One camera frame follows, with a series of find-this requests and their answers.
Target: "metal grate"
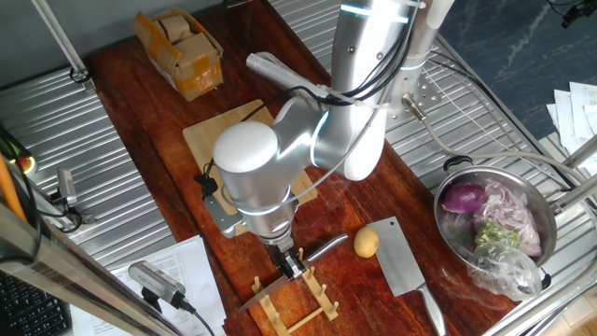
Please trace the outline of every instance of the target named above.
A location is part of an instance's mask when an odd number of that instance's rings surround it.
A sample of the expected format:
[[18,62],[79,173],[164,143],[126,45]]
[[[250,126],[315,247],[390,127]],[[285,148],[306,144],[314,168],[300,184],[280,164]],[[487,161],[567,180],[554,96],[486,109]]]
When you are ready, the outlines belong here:
[[68,69],[0,92],[0,121],[34,155],[31,179],[56,191],[56,168],[70,169],[76,209],[93,214],[69,237],[109,266],[176,243],[95,92]]
[[[340,1],[271,0],[271,4],[317,60],[331,73],[331,48]],[[436,47],[436,50],[445,51],[444,48],[439,47]],[[440,56],[433,56],[433,58],[446,65],[455,66]],[[425,64],[424,69],[430,85],[433,86],[435,81],[446,93],[441,94],[440,105],[426,111],[432,127],[445,144],[467,153],[506,150],[493,140],[495,139],[509,150],[537,151],[531,143],[536,140],[525,137],[524,130],[513,125],[510,118],[493,103],[489,103],[487,97],[468,79],[430,62]],[[389,115],[386,139],[410,169],[435,194],[437,187],[446,177],[442,165],[447,157],[424,126],[411,115]],[[565,187],[551,167],[543,163],[530,164],[517,158],[504,158],[479,161],[477,164],[501,167],[524,177],[537,187],[548,202],[561,197],[560,190]],[[586,205],[579,204],[556,219],[558,226],[556,252],[543,267],[552,276],[551,288],[540,297],[520,304],[498,325],[511,321],[511,318],[516,318],[547,296],[555,294],[574,278],[573,275],[578,274],[597,258],[595,216]],[[584,289],[579,288],[578,292],[581,293]]]

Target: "small cutting board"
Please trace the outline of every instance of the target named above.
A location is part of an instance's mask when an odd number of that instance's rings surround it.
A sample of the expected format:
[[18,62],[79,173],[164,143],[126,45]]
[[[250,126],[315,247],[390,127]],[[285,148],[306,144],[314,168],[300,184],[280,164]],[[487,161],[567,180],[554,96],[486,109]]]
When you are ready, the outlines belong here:
[[[228,127],[239,123],[246,115],[251,113],[251,111],[258,108],[262,104],[263,102],[257,99],[251,103],[234,108],[217,117],[202,121],[183,130],[185,141],[187,141],[188,148],[193,154],[193,158],[195,158],[195,162],[199,166],[199,169],[202,170],[203,165],[212,159],[214,144],[217,137]],[[270,111],[268,111],[266,107],[260,109],[259,112],[257,112],[250,120],[263,122],[268,126],[273,124],[273,118],[271,117]],[[210,176],[215,179],[215,182],[217,182],[217,185],[221,188],[223,185],[222,177],[220,177],[216,166],[214,166],[212,169]],[[308,188],[311,184],[311,179],[307,173],[303,171],[292,183],[291,189],[292,192],[297,195]],[[220,204],[222,204],[222,207],[224,207],[224,210],[226,210],[227,214],[236,214],[236,209],[224,202],[220,190],[218,190],[214,196],[220,202]],[[298,199],[298,201],[301,204],[304,204],[316,197],[317,190],[312,189],[305,196]]]

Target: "green vegetable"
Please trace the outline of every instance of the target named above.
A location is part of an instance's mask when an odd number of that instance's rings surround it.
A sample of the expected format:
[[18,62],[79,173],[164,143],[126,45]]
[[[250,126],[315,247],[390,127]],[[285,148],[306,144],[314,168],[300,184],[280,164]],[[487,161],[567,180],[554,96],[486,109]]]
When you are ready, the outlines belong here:
[[479,246],[495,242],[500,242],[514,248],[521,248],[521,238],[516,232],[510,231],[489,219],[487,225],[477,233],[475,245]]

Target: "wooden knife holder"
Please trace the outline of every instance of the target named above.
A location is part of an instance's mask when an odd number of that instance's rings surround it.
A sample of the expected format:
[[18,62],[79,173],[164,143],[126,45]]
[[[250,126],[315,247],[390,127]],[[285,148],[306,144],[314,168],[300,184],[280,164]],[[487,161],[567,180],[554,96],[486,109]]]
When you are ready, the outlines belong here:
[[[302,248],[298,250],[299,258],[302,259]],[[317,279],[315,279],[315,268],[312,266],[309,270],[303,273],[302,279],[307,284],[307,288],[311,291],[317,302],[319,303],[319,308],[315,309],[312,313],[303,317],[299,322],[295,323],[291,327],[287,328],[282,320],[280,319],[280,313],[276,310],[273,306],[273,303],[270,300],[270,296],[266,295],[263,299],[259,301],[261,307],[265,311],[265,314],[268,316],[273,328],[276,330],[278,336],[289,336],[293,331],[300,328],[305,323],[309,322],[312,318],[316,317],[320,313],[324,313],[327,316],[328,320],[333,320],[334,318],[338,317],[338,302],[335,301],[333,304],[329,300],[326,295],[326,288],[325,284],[319,285]],[[260,292],[263,289],[263,286],[259,282],[259,277],[255,277],[255,283],[251,286],[255,294]]]

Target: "stainless steel pot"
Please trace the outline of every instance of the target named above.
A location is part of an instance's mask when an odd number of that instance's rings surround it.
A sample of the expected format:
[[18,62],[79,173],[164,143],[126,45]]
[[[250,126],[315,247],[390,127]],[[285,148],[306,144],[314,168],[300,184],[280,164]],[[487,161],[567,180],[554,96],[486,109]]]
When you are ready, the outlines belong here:
[[[452,165],[464,161],[469,161],[472,164],[472,160],[468,157],[454,157],[446,161],[444,170],[447,172],[448,168]],[[537,233],[541,240],[541,257],[532,259],[538,267],[545,264],[545,262],[553,255],[558,235],[553,210],[543,195],[533,185],[522,177],[501,168],[475,165],[466,167],[449,175],[439,186],[434,202],[434,212],[437,227],[446,243],[448,243],[451,250],[462,261],[471,265],[467,260],[471,255],[468,247],[474,245],[475,233],[473,231],[452,231],[452,228],[449,225],[446,225],[446,222],[444,221],[444,217],[448,215],[448,213],[441,208],[441,204],[443,203],[446,191],[453,184],[458,182],[472,182],[479,185],[485,185],[488,180],[501,183],[514,193],[524,193],[526,195],[527,208],[533,215]]]

